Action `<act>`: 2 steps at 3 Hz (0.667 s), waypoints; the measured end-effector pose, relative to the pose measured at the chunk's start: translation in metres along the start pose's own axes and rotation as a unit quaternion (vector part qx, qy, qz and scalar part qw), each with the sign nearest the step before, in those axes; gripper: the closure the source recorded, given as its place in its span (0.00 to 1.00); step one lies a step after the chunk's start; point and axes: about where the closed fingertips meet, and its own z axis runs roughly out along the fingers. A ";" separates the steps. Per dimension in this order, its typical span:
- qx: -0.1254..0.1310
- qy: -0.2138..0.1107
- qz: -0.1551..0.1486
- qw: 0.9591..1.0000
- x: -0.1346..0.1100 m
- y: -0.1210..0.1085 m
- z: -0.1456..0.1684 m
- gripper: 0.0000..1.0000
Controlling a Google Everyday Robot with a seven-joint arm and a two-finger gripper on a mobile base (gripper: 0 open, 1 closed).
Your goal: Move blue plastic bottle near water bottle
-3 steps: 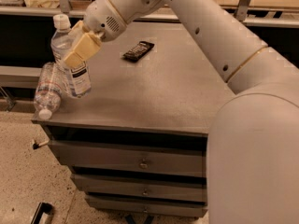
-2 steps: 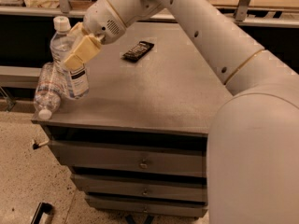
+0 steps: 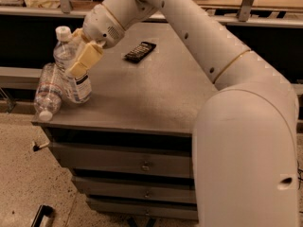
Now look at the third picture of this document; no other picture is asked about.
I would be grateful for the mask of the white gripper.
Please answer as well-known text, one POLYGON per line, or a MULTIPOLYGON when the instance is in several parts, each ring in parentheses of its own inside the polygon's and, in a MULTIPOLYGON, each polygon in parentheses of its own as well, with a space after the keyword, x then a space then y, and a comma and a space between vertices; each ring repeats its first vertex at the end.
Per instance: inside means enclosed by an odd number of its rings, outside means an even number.
POLYGON ((114 47, 124 35, 125 30, 107 8, 103 5, 94 6, 86 14, 82 28, 72 33, 72 41, 80 46, 66 74, 72 78, 82 77, 102 58, 101 44, 104 48, 114 47))

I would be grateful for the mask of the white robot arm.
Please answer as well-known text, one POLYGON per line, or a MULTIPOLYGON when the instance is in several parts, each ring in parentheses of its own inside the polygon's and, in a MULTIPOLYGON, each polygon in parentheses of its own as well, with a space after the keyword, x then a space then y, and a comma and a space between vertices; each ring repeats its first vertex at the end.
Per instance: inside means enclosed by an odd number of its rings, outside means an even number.
POLYGON ((161 11, 217 88, 193 129, 192 161, 202 227, 299 227, 292 84, 192 0, 104 0, 75 36, 78 77, 125 31, 161 11))

